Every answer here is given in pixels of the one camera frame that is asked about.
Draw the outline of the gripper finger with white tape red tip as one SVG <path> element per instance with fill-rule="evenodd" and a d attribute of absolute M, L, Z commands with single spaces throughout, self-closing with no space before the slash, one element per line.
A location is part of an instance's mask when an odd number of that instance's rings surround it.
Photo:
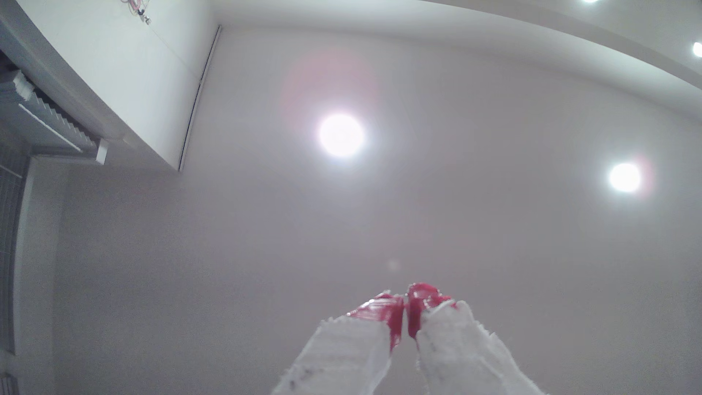
<path fill-rule="evenodd" d="M 429 394 L 544 394 L 466 301 L 427 283 L 407 291 L 408 335 Z"/>
<path fill-rule="evenodd" d="M 373 394 L 401 341 L 405 297 L 381 293 L 321 321 L 272 394 Z"/>

